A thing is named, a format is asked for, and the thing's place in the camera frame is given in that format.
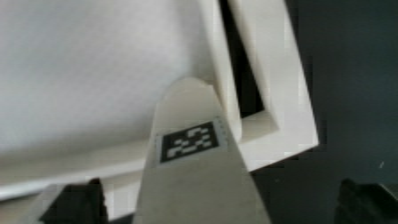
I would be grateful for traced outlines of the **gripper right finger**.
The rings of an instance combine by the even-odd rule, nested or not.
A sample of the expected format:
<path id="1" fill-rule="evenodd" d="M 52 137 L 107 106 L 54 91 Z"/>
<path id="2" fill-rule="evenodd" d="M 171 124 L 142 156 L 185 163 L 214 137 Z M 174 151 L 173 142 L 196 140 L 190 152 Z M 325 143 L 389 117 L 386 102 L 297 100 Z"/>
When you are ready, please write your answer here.
<path id="1" fill-rule="evenodd" d="M 398 224 L 398 184 L 341 181 L 334 224 Z"/>

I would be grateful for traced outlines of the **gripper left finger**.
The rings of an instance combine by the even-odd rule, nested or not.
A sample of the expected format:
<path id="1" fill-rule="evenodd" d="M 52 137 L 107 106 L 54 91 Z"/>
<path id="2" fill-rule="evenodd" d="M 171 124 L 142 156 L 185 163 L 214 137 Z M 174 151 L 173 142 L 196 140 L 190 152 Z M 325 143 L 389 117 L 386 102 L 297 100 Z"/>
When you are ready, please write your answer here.
<path id="1" fill-rule="evenodd" d="M 109 224 L 98 178 L 84 184 L 48 186 L 23 215 L 23 224 Z"/>

